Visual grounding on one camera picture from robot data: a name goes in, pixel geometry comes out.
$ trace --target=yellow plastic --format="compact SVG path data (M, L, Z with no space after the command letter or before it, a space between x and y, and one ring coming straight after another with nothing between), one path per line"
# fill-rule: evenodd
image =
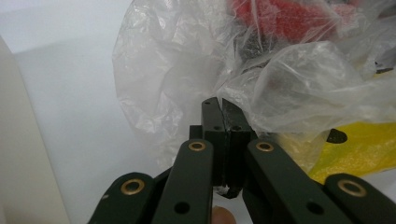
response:
M347 141L325 144L311 178L323 183L332 174L362 176L396 167L396 123L357 122L337 130L346 133Z

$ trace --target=screw hole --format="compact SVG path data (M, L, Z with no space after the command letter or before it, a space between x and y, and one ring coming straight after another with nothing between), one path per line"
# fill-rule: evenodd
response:
M316 215L323 215L324 214L324 209L318 205L317 203L308 203L306 205L306 208L311 212Z
M242 128L241 128L241 126L233 126L231 129L233 131L240 131Z
M269 151L274 150L274 147L273 147L271 144L265 143L265 142L259 142L259 143L256 145L256 148L257 148L258 150L265 151L265 152L269 152Z
M186 214L190 211L190 205L188 203L177 203L175 205L175 212L178 214Z
M192 143L189 143L189 149L191 149L193 151L202 151L205 148L206 148L206 145L203 142L192 142Z

